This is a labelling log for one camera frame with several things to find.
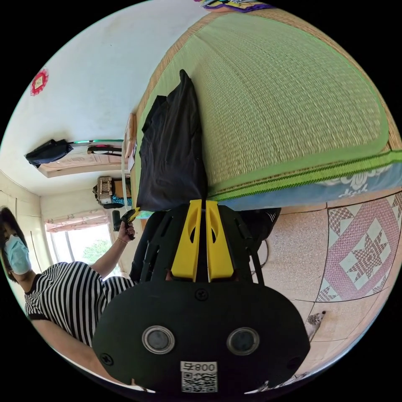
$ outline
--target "tiled floor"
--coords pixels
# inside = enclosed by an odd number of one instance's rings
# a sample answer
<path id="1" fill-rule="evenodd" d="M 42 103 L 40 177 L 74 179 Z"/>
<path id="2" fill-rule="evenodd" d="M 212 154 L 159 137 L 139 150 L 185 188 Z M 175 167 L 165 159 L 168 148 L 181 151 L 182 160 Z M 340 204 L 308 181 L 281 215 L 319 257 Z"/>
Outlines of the tiled floor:
<path id="1" fill-rule="evenodd" d="M 402 188 L 283 208 L 268 238 L 265 284 L 303 320 L 326 315 L 298 374 L 341 354 L 372 322 L 402 265 Z"/>
<path id="2" fill-rule="evenodd" d="M 328 245 L 327 210 L 281 215 L 268 245 L 265 285 L 291 300 L 315 301 Z"/>

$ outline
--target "red wall decoration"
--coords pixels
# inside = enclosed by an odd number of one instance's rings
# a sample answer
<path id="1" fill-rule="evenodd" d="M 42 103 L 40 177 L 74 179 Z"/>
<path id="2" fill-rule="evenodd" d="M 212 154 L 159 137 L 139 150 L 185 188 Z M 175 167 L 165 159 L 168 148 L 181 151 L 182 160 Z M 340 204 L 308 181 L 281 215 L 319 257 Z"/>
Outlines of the red wall decoration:
<path id="1" fill-rule="evenodd" d="M 43 88 L 45 88 L 47 84 L 48 79 L 49 74 L 46 69 L 38 72 L 31 83 L 31 96 L 36 96 L 38 93 L 42 92 Z"/>

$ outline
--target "green tree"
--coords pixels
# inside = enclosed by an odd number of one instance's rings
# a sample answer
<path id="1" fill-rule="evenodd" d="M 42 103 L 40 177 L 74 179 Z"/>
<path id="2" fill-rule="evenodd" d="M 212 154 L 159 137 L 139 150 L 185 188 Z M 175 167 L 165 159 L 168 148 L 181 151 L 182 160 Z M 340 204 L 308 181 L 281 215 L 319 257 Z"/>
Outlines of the green tree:
<path id="1" fill-rule="evenodd" d="M 96 240 L 94 244 L 84 249 L 82 254 L 85 262 L 89 265 L 101 258 L 110 248 L 110 242 L 107 240 Z"/>

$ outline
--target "bed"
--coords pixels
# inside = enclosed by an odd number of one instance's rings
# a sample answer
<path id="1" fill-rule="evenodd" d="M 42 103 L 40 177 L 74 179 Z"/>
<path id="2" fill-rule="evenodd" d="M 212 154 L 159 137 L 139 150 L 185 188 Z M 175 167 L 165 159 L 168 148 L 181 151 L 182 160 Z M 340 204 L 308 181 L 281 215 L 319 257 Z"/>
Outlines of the bed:
<path id="1" fill-rule="evenodd" d="M 283 10 L 210 13 L 166 52 L 136 111 L 131 187 L 157 95 L 197 91 L 209 199 L 235 210 L 315 204 L 402 185 L 383 98 L 333 40 Z"/>

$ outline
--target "face mask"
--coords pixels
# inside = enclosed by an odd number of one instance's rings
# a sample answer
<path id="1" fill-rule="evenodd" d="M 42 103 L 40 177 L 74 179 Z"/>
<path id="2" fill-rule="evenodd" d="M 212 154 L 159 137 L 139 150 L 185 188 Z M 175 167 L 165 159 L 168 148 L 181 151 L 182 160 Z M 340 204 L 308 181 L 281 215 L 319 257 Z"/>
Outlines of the face mask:
<path id="1" fill-rule="evenodd" d="M 31 270 L 29 251 L 19 237 L 11 235 L 5 242 L 5 250 L 14 273 L 23 275 Z"/>

